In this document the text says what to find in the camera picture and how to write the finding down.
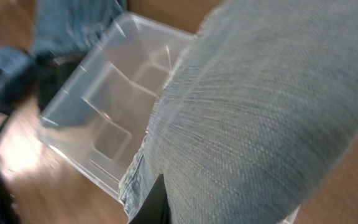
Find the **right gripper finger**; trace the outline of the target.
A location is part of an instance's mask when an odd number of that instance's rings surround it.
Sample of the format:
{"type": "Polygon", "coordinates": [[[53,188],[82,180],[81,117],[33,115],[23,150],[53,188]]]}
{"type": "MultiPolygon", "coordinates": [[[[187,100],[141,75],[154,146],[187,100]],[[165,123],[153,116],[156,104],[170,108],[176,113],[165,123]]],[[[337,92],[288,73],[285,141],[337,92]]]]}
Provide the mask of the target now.
{"type": "Polygon", "coordinates": [[[170,224],[170,207],[163,174],[158,176],[138,213],[129,224],[170,224]]]}

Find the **light blue jeans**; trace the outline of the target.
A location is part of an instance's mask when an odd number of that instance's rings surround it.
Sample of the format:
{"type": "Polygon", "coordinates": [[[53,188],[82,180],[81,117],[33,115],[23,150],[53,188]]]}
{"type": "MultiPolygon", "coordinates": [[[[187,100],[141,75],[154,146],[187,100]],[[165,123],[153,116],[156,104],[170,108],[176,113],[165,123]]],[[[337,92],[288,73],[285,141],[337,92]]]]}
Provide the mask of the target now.
{"type": "Polygon", "coordinates": [[[358,0],[224,1],[197,37],[244,82],[264,152],[277,158],[261,201],[298,208],[358,135],[358,0]]]}

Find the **black garment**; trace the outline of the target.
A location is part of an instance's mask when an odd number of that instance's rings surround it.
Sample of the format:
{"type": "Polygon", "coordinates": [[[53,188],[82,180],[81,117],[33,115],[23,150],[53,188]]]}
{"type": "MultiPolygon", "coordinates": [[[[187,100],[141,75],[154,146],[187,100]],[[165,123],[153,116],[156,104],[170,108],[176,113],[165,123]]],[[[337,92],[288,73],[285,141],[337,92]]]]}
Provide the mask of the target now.
{"type": "Polygon", "coordinates": [[[70,55],[37,59],[37,99],[40,112],[47,107],[83,58],[84,55],[70,55]]]}

